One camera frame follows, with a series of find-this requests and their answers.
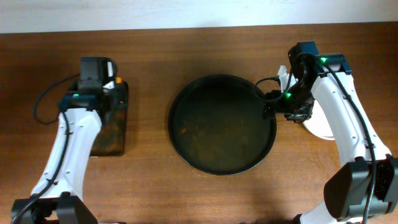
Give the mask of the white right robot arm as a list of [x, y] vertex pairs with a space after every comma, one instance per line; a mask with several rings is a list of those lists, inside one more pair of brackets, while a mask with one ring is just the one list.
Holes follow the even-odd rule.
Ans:
[[302, 123], [322, 109], [340, 157], [340, 170], [325, 184], [323, 201], [294, 223], [366, 223], [397, 207], [397, 158], [372, 127], [357, 96], [352, 71], [342, 54], [322, 55], [314, 42], [289, 52], [290, 68], [275, 77], [280, 85], [261, 96], [265, 118], [282, 114]]

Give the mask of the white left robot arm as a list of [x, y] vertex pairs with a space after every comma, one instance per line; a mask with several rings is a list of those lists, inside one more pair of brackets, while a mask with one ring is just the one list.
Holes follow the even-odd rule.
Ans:
[[57, 135], [29, 198], [17, 199], [13, 223], [97, 223], [83, 202], [90, 157], [121, 156], [126, 140], [129, 87], [107, 57], [82, 57], [80, 72], [58, 104]]

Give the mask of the black round tray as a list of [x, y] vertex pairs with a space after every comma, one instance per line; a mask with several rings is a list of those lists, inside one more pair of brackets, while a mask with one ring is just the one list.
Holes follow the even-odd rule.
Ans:
[[168, 115], [173, 147], [192, 167], [235, 175], [258, 165], [277, 134], [275, 116], [265, 118], [254, 85], [233, 75], [210, 75], [189, 83]]

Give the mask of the pale grey plate bottom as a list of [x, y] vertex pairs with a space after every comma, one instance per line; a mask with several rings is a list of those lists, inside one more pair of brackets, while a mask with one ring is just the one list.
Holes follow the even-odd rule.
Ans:
[[311, 117], [304, 121], [303, 125], [318, 138], [329, 141], [335, 140], [327, 118], [317, 100], [314, 101]]

